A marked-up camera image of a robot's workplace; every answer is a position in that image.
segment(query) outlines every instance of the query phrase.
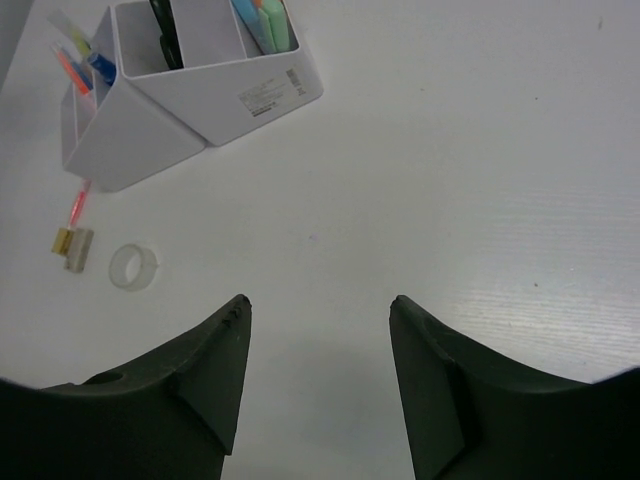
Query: scissors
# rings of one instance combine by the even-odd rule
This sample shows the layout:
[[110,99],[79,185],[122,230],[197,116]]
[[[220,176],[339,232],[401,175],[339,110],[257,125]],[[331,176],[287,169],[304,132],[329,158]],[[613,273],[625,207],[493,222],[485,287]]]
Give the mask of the scissors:
[[153,14],[156,16],[162,35],[160,35],[160,48],[162,54],[171,70],[184,68],[182,55],[180,55],[180,44],[178,43],[178,33],[173,20],[173,12],[169,0],[149,0]]

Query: clear tape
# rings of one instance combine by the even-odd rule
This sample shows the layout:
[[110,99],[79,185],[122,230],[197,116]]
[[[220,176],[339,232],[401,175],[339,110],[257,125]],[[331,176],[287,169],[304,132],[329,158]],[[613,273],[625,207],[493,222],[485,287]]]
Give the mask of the clear tape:
[[158,260],[151,249],[130,243],[113,254],[109,279],[114,286],[135,292],[149,286],[157,268]]

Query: desk organizer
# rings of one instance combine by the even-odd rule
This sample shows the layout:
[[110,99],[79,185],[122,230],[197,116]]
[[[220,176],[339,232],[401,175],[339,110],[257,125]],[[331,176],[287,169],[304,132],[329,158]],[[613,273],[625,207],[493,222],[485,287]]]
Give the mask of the desk organizer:
[[[115,45],[112,12],[93,38],[101,53],[122,59]],[[117,191],[202,151],[205,141],[118,74],[112,87],[93,75],[90,98],[72,86],[62,100],[63,168]]]
[[169,70],[149,3],[122,3],[109,7],[93,39],[115,61],[114,85],[94,75],[93,111],[73,87],[63,99],[64,168],[105,190],[200,152],[204,139],[227,143],[323,93],[291,17],[292,51],[262,55],[230,0],[171,5],[185,68]]

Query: blue pen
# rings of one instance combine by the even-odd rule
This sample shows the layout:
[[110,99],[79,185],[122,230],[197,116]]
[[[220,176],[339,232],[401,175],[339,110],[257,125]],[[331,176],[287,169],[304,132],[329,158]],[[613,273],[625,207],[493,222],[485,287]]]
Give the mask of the blue pen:
[[275,53],[262,30],[260,16],[253,2],[251,0],[232,0],[232,3],[251,35],[253,35],[254,40],[258,43],[262,53],[266,55]]
[[112,86],[116,81],[116,66],[98,52],[91,52],[87,63],[98,71],[107,85]]

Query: white desk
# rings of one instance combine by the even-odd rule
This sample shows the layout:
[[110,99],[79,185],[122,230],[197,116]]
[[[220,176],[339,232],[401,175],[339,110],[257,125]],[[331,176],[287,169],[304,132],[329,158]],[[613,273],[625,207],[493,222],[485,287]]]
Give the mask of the white desk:
[[[91,195],[82,275],[49,252],[80,181],[60,167],[44,3],[0,96],[1,375],[82,382],[242,292],[253,337],[224,478],[409,479],[396,294],[555,374],[640,363],[638,2],[291,0],[325,95]],[[105,5],[55,3],[87,29]],[[162,261],[138,293],[107,277],[131,241]]]

